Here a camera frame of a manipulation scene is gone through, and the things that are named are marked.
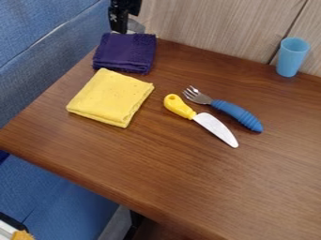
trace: yellow object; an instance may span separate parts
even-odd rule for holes
[[[176,94],[167,95],[164,99],[164,106],[169,111],[190,120],[192,120],[192,118],[196,115],[196,112],[186,105],[182,98]]]
[[[153,89],[153,83],[101,68],[71,100],[67,110],[126,128]]]
[[[11,240],[35,240],[35,238],[31,234],[23,230],[15,232],[12,235]]]

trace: blue upholstery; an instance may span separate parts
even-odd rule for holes
[[[40,240],[94,240],[117,204],[17,157],[0,167],[0,212]]]
[[[109,0],[0,0],[0,128],[110,31]],[[0,151],[0,212],[39,240],[94,240],[117,204]]]
[[[97,2],[0,68],[0,128],[99,44],[110,31],[108,5],[107,0]]]
[[[116,208],[116,203],[65,181],[24,224],[40,240],[97,240]]]
[[[0,212],[19,221],[27,218],[49,189],[65,181],[13,155],[1,164],[0,178]]]
[[[0,67],[95,2],[98,0],[1,0]]]

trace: fork tines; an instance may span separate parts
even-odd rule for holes
[[[186,88],[186,90],[183,91],[183,95],[189,99],[192,100],[193,98],[197,97],[199,94],[198,90],[190,85],[190,88]]]

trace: yellow napkin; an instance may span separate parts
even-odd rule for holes
[[[67,111],[126,128],[153,89],[153,83],[101,68],[67,105]]]

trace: knife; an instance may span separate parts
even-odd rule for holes
[[[164,99],[164,106],[169,111],[176,113],[189,120],[194,120],[196,123],[206,128],[222,141],[230,146],[237,148],[238,142],[233,133],[224,125],[219,119],[211,114],[202,112],[197,114],[192,108],[185,104],[185,102],[178,95],[170,94]]]

